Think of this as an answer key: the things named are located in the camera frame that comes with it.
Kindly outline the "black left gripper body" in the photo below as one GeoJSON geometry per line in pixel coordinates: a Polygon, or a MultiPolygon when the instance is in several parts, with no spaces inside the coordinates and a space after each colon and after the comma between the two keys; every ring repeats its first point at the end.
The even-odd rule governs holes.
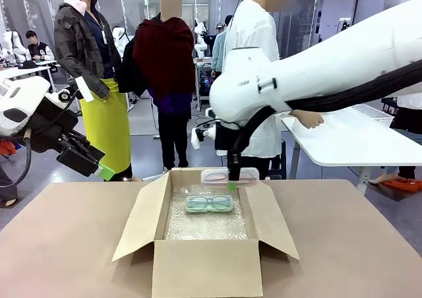
{"type": "Polygon", "coordinates": [[[60,153],[63,149],[60,139],[68,135],[76,126],[76,113],[67,109],[63,111],[48,98],[44,97],[34,114],[28,121],[32,130],[31,148],[37,153],[54,150],[60,153]]]}

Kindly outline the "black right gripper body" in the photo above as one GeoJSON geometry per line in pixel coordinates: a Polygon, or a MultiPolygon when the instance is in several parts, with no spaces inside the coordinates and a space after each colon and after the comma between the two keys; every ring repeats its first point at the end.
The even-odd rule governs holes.
{"type": "Polygon", "coordinates": [[[216,137],[214,140],[215,149],[220,156],[226,156],[229,160],[233,152],[241,153],[246,149],[246,140],[243,136],[243,128],[231,129],[222,124],[216,123],[216,137]]]}

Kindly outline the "person's right hand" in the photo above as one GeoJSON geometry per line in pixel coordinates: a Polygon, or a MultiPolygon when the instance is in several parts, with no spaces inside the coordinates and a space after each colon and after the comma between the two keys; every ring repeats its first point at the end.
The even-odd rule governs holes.
{"type": "Polygon", "coordinates": [[[307,129],[314,129],[324,123],[321,114],[312,111],[293,110],[290,115],[295,117],[307,129]]]}

